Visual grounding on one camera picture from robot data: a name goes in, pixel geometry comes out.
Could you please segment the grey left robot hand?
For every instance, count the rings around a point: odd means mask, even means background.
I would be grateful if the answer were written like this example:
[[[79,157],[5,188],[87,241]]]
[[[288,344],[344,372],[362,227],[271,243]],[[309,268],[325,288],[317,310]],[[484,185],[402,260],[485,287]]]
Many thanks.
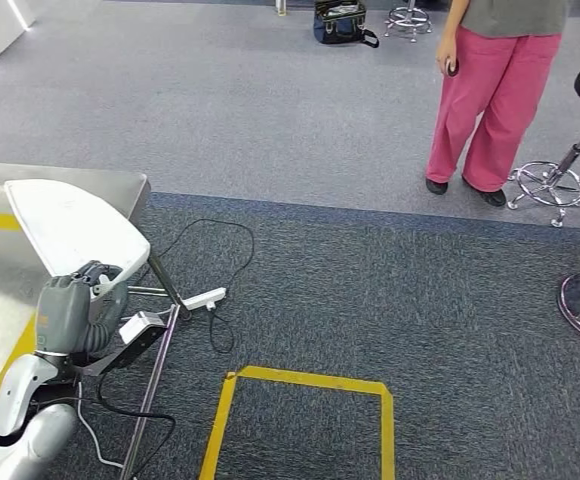
[[[127,304],[127,285],[113,286],[107,310],[94,322],[90,320],[91,294],[101,284],[101,276],[115,280],[122,272],[118,266],[88,261],[73,273],[49,279],[42,289],[36,308],[35,351],[68,356],[107,347]]]

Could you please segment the person's right hand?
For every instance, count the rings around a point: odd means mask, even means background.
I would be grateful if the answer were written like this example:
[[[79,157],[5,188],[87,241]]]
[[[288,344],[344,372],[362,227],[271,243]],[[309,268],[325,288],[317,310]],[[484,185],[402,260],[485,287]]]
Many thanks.
[[[458,71],[456,34],[442,34],[437,45],[435,59],[442,74],[448,77],[456,75]]]

